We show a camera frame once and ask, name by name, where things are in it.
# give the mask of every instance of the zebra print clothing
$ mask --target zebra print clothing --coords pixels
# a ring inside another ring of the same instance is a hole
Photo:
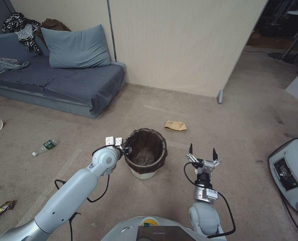
[[[37,54],[41,53],[39,46],[34,41],[35,32],[40,28],[40,23],[26,18],[20,12],[14,12],[3,22],[2,31],[14,32],[18,40],[28,51],[33,50]]]

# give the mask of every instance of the green bottle label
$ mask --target green bottle label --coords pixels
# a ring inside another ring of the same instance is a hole
[[[52,140],[47,141],[46,143],[43,144],[44,147],[48,150],[50,150],[52,147],[55,147],[55,144],[53,144]]]

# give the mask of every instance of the white bucket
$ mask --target white bucket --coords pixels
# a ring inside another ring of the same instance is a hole
[[[130,167],[130,170],[131,170],[132,174],[135,177],[139,178],[139,179],[148,179],[148,178],[151,178],[157,172],[157,171],[154,171],[154,172],[139,174],[139,173],[135,172],[131,167]]]

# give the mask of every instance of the sofa cushion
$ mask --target sofa cushion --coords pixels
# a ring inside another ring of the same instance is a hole
[[[110,64],[101,24],[76,32],[41,30],[50,51],[49,63],[52,68],[82,69]]]
[[[88,104],[91,114],[94,114],[103,110],[125,84],[124,68],[113,63],[87,69],[54,69],[50,68],[48,56],[36,56],[29,62],[25,69],[0,74],[3,81],[0,85],[77,100]]]

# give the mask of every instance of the gray sofa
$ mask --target gray sofa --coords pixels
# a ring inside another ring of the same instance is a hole
[[[35,38],[42,55],[36,56],[21,45],[14,33],[0,34],[0,57],[29,61],[22,70],[0,74],[0,96],[41,105],[89,118],[97,118],[125,84],[126,67],[53,69],[49,51]]]

